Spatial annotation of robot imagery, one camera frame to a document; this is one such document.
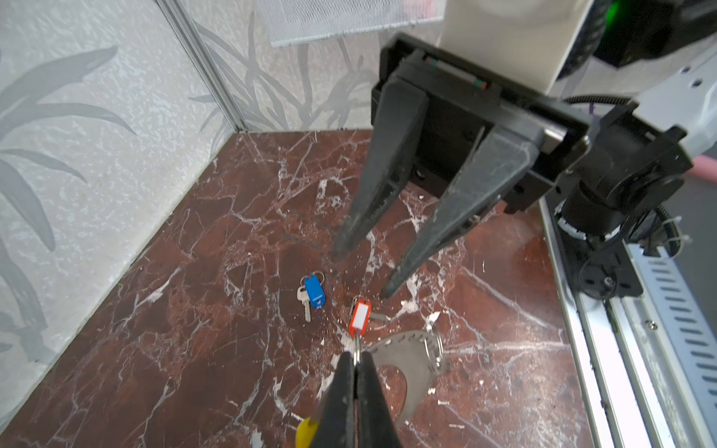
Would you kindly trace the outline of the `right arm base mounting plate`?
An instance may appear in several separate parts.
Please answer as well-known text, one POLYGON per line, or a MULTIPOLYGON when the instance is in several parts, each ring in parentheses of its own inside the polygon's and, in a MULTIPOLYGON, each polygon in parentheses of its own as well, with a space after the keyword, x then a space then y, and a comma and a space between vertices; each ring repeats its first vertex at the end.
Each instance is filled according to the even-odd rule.
POLYGON ((614 240, 608 248, 595 251, 577 274, 578 291, 605 301, 643 293, 643 285, 624 241, 614 240))

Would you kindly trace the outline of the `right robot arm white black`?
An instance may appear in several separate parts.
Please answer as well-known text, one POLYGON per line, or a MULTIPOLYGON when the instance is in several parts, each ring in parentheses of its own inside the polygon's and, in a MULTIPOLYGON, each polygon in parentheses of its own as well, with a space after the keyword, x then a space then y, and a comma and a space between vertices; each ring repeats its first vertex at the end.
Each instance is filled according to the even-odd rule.
POLYGON ((664 203, 716 143, 716 55, 635 96, 553 98, 591 57, 653 60, 716 32, 713 1, 449 1, 437 45, 398 34, 381 52, 373 135, 333 245, 353 249, 408 184, 438 205, 383 289, 393 296, 496 205, 552 203, 574 292, 642 293, 625 244, 676 255, 664 203))

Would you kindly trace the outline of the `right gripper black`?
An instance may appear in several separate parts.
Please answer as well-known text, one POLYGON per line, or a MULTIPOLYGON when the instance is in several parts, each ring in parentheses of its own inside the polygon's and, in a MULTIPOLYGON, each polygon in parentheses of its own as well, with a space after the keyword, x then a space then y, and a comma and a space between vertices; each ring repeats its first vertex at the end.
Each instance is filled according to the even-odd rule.
POLYGON ((515 214, 554 190, 591 145, 586 113, 405 33, 381 50, 371 123, 366 164, 332 260, 360 244, 408 181, 442 195, 388 278, 384 299, 500 199, 515 214))

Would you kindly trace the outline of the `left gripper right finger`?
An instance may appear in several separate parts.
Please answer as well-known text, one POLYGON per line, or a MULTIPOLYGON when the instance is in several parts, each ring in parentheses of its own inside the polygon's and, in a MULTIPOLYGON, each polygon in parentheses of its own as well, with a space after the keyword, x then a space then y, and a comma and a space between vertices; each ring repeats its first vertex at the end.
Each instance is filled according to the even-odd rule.
POLYGON ((373 357, 360 353, 356 369, 356 440, 360 448, 401 448, 373 357))

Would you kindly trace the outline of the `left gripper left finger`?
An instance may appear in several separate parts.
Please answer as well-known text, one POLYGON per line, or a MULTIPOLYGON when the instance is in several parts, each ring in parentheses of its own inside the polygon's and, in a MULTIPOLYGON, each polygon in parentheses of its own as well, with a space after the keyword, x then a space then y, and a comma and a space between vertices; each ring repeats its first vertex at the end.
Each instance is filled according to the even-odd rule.
POLYGON ((323 401, 319 427, 311 448, 349 448, 355 446, 357 372, 351 352, 341 354, 323 401))

